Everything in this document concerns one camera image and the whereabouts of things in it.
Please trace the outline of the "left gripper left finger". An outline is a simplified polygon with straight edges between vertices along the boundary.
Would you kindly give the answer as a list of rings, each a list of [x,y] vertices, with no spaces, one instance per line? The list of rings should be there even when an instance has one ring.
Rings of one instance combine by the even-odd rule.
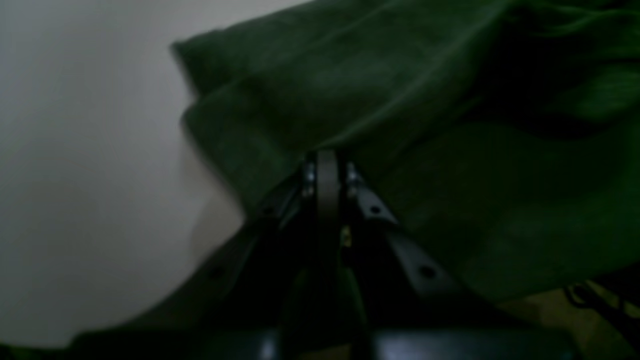
[[[308,153],[301,166],[302,202],[314,232],[310,268],[318,277],[329,273],[329,152]]]

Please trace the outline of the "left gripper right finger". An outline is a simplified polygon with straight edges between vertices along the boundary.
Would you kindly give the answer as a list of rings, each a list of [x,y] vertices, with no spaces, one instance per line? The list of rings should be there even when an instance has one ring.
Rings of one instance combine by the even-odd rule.
[[[349,220],[350,202],[357,193],[354,165],[335,150],[327,151],[327,273],[341,268],[342,227]]]

